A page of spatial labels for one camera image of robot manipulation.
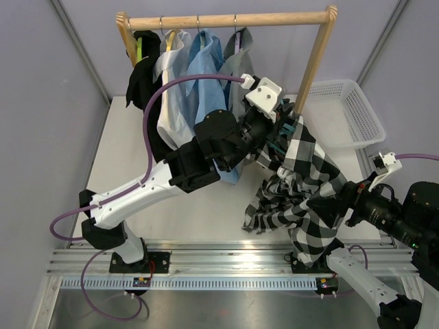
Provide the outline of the black white checked shirt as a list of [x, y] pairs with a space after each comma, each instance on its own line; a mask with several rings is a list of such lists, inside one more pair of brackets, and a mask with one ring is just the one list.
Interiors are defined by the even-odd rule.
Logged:
[[264, 234], [287, 230], [293, 256], [311, 267], [334, 241], [342, 218], [316, 204], [335, 203], [347, 180], [318, 144], [302, 115], [292, 112], [295, 131], [282, 156], [268, 142], [248, 157], [271, 172], [245, 209], [243, 230]]

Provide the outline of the teal plastic hanger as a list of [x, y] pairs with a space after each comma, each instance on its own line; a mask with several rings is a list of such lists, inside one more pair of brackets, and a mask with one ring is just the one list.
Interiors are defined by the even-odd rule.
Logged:
[[292, 116], [294, 102], [291, 102], [290, 98], [284, 98], [281, 100], [280, 107], [282, 107], [281, 112], [287, 112], [287, 116], [283, 119], [278, 134], [272, 140], [268, 140], [268, 147], [285, 156], [288, 148], [287, 138], [295, 131], [294, 118]]

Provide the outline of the grey shirt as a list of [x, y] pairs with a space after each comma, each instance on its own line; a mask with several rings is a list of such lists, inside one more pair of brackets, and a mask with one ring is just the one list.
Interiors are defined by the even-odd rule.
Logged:
[[[253, 75], [254, 70], [249, 51], [253, 46], [253, 37], [250, 30], [244, 27], [241, 32], [241, 52], [234, 54], [235, 34], [233, 34], [224, 48], [224, 63], [219, 70], [219, 74], [241, 77], [244, 73]], [[224, 90], [226, 109], [232, 112], [236, 119], [240, 119], [245, 114], [242, 103], [246, 91], [238, 83], [221, 81]]]

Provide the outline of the purple plastic hanger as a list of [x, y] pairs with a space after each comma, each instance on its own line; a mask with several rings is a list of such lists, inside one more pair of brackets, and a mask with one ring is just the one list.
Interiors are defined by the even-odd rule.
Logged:
[[235, 41], [234, 41], [234, 54], [238, 54], [241, 52], [241, 32], [237, 30], [237, 15], [234, 15], [234, 32], [235, 32]]

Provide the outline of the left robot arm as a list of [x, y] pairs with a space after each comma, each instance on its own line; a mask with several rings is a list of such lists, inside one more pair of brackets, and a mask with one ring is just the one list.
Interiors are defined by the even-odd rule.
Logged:
[[87, 218], [82, 236], [95, 249], [113, 250], [134, 273], [148, 264], [147, 247], [126, 225], [131, 215], [178, 195], [188, 194], [217, 181], [236, 185], [244, 158], [276, 137], [290, 109], [278, 105], [268, 113], [248, 106], [240, 119], [215, 110], [194, 127], [195, 136], [171, 151], [148, 173], [103, 194], [80, 192]]

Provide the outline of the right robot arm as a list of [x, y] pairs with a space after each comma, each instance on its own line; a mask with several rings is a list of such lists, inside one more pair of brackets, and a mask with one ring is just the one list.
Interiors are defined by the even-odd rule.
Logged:
[[398, 249], [372, 249], [370, 268], [348, 248], [321, 248], [311, 255], [318, 271], [341, 276], [369, 305], [380, 328], [438, 327], [438, 184], [416, 182], [405, 200], [386, 198], [382, 184], [349, 182], [337, 196], [340, 214], [353, 213], [354, 226], [365, 221]]

